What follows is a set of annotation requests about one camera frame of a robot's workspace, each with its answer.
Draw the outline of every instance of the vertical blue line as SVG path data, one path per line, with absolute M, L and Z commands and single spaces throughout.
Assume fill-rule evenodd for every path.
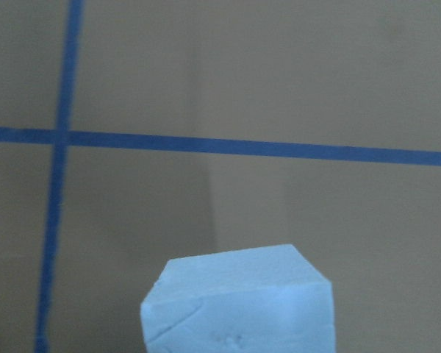
M 83 0 L 70 0 L 62 59 L 54 149 L 52 153 L 46 233 L 44 235 L 39 302 L 37 305 L 35 353 L 46 353 L 49 351 L 46 327 L 51 306 L 54 264 L 57 253 L 60 205 L 62 203 L 62 188 L 65 176 L 65 163 L 67 160 L 68 130 L 70 129 L 71 105 L 74 95 L 82 8 Z

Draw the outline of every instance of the foam block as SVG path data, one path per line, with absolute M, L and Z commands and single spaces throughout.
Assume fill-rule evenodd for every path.
M 141 318 L 148 353 L 335 352 L 331 283 L 292 245 L 170 260 Z

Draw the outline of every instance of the blue line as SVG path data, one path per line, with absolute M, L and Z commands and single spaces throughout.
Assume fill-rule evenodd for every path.
M 0 142 L 13 143 L 54 143 L 54 131 L 46 129 L 12 129 L 0 127 Z
M 72 146 L 441 166 L 441 152 L 436 151 L 376 149 L 369 147 L 327 146 L 305 143 L 225 140 L 215 138 L 182 138 L 106 132 L 72 131 L 69 135 L 70 144 Z
M 59 105 L 52 155 L 51 182 L 47 210 L 46 233 L 44 237 L 43 261 L 41 265 L 39 303 L 37 306 L 37 322 L 35 352 L 49 351 L 46 327 L 51 306 L 52 282 L 57 253 L 58 232 L 60 222 L 60 205 L 67 160 L 68 130 L 70 128 L 71 105 L 74 93 L 76 64 L 78 54 L 78 38 L 82 17 L 83 0 L 70 0 L 68 20 L 62 60 L 62 76 L 60 82 Z

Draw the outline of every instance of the box top face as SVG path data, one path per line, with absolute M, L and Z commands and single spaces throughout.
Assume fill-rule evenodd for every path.
M 170 260 L 144 303 L 313 282 L 329 281 L 293 245 L 266 246 Z

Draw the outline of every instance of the gray surface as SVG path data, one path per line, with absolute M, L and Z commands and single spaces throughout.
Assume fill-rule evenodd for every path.
M 64 14 L 0 1 L 0 126 L 53 126 Z M 441 1 L 89 1 L 83 30 L 74 129 L 441 150 Z M 0 144 L 0 352 L 32 349 L 49 151 Z M 334 283 L 339 353 L 441 353 L 441 168 L 90 148 L 68 167 L 53 352 L 140 352 L 171 257 L 291 242 Z

